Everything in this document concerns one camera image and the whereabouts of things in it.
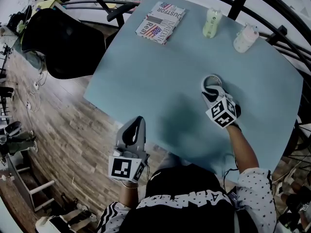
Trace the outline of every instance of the equipment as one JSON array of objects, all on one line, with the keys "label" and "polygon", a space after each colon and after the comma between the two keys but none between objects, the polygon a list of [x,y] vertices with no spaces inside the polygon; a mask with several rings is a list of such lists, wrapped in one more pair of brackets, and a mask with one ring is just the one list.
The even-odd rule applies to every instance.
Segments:
[{"label": "equipment", "polygon": [[216,75],[209,75],[203,79],[202,97],[208,107],[206,114],[222,129],[241,115],[240,106],[223,89],[221,79]]},{"label": "equipment", "polygon": [[138,116],[125,123],[117,133],[113,155],[109,156],[108,176],[137,183],[150,156],[144,150],[145,143],[144,118]]}]

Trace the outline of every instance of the white bottle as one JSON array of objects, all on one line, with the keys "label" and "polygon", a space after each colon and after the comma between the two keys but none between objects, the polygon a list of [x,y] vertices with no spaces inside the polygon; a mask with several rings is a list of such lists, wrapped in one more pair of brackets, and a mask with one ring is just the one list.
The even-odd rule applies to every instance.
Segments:
[{"label": "white bottle", "polygon": [[258,39],[259,32],[257,26],[246,24],[246,26],[237,33],[237,38],[233,42],[233,46],[238,52],[246,52]]},{"label": "white bottle", "polygon": [[217,32],[217,26],[222,19],[223,14],[221,10],[214,10],[210,8],[207,11],[206,23],[203,27],[203,34],[207,38],[213,38]]}]

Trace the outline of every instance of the wooden floor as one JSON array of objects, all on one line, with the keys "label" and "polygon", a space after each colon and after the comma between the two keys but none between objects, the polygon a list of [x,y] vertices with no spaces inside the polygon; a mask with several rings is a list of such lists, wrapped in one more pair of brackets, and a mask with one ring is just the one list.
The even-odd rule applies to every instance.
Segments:
[{"label": "wooden floor", "polygon": [[[34,90],[32,84],[39,78],[38,71],[16,52],[8,60],[7,69],[10,81],[7,86],[18,84],[13,101],[14,120],[20,120],[27,130],[33,128],[39,152],[31,152],[30,157],[47,180],[55,180],[54,198],[61,201],[60,195],[64,192],[101,214],[106,206],[118,199],[120,185],[107,174],[108,157],[121,124],[83,98],[90,77],[57,80],[48,75],[34,98],[26,94]],[[27,96],[33,110],[35,103],[39,104],[40,96],[37,112],[27,114]],[[152,144],[146,144],[146,150],[151,154],[152,173],[165,151]],[[146,170],[140,182],[146,183]]]}]

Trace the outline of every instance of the person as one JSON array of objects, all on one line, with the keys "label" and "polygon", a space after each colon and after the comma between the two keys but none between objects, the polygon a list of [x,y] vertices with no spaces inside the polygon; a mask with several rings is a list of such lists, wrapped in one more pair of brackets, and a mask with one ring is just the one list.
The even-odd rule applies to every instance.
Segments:
[{"label": "person", "polygon": [[19,151],[32,150],[38,152],[37,142],[33,131],[23,131],[13,136],[0,135],[0,158],[5,161],[9,153],[14,155]]},{"label": "person", "polygon": [[0,97],[11,98],[13,100],[15,89],[11,87],[0,86]]},{"label": "person", "polygon": [[96,222],[96,215],[85,205],[77,204],[77,209],[63,216],[43,216],[35,228],[39,233],[75,233],[90,222]]},{"label": "person", "polygon": [[237,208],[216,176],[169,153],[138,200],[138,184],[122,181],[119,201],[103,212],[97,233],[259,232],[276,225],[270,171],[260,168],[239,127],[226,127],[240,175]]},{"label": "person", "polygon": [[285,194],[283,182],[276,186],[276,196],[288,206],[288,209],[280,216],[279,221],[290,228],[292,231],[298,229],[298,232],[311,232],[311,190],[306,186],[301,186],[294,180],[296,168],[284,178],[284,183],[291,186],[295,194]]}]

